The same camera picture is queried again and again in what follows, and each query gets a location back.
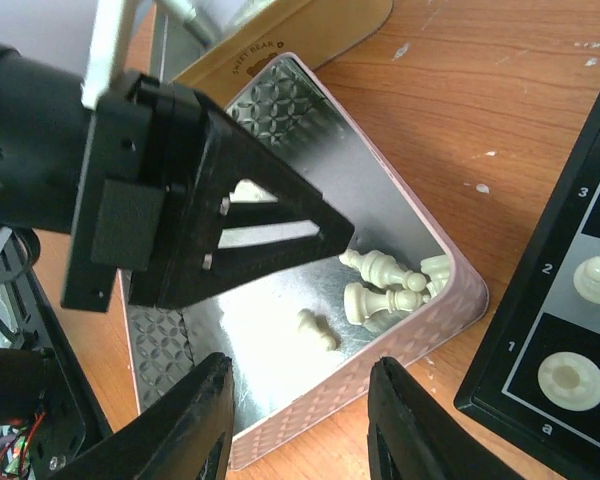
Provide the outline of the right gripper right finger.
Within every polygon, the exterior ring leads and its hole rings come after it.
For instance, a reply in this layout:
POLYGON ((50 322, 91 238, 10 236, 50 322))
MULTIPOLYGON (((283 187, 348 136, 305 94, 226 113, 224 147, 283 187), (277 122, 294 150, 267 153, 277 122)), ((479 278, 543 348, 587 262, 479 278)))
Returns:
POLYGON ((372 479, 518 479, 393 357, 371 369, 367 434, 372 479))

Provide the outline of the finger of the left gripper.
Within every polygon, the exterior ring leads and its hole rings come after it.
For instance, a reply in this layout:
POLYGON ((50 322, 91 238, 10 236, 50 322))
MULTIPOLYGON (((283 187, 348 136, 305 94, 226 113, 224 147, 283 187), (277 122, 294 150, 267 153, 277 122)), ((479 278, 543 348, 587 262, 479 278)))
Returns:
POLYGON ((159 234, 164 270, 155 305, 180 309, 344 251, 354 226, 323 194, 209 98, 180 120, 166 163, 159 234), (307 221, 313 233, 222 247, 223 234, 307 221))

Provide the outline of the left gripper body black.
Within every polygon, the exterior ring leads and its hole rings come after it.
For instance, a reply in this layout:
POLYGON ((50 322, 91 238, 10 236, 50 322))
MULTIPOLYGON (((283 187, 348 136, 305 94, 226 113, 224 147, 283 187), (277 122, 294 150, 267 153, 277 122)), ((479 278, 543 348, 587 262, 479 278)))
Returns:
POLYGON ((139 72, 124 74, 91 114, 61 305, 105 312, 118 271, 128 300, 164 297, 186 204, 176 164, 197 154, 203 109, 195 92, 139 72))

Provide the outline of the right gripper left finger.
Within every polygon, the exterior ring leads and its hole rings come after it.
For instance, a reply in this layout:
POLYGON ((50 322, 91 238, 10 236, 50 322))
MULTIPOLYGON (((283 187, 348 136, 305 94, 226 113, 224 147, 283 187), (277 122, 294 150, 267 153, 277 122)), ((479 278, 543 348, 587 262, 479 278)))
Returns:
POLYGON ((126 427, 53 479, 224 479, 235 421, 230 357, 208 355, 126 427))

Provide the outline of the white chess piece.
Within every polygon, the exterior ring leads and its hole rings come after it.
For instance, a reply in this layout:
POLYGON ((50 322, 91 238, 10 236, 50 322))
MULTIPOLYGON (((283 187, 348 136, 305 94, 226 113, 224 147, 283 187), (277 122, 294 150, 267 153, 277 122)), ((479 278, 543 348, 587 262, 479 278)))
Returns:
POLYGON ((600 305, 600 256, 582 262, 574 272, 573 283, 582 298, 600 305))

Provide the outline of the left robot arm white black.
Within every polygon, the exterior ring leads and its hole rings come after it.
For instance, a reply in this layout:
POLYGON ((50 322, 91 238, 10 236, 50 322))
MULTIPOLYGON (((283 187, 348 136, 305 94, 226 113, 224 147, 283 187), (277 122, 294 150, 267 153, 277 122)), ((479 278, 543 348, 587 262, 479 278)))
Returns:
MULTIPOLYGON (((181 310, 351 240, 352 223, 203 92, 128 70, 85 107, 81 84, 0 44, 0 229, 26 252, 0 284, 39 259, 34 229, 70 236, 61 304, 93 312, 107 310, 118 270, 131 272, 130 304, 181 310), (275 201, 232 204, 242 180, 275 201), (298 221, 318 233, 219 248, 225 230, 298 221)), ((0 349, 0 425, 34 420, 21 455, 60 420, 43 398, 62 373, 43 351, 0 349)), ((118 433, 83 452, 77 439, 49 479, 225 479, 232 373, 228 356, 209 354, 118 433)))

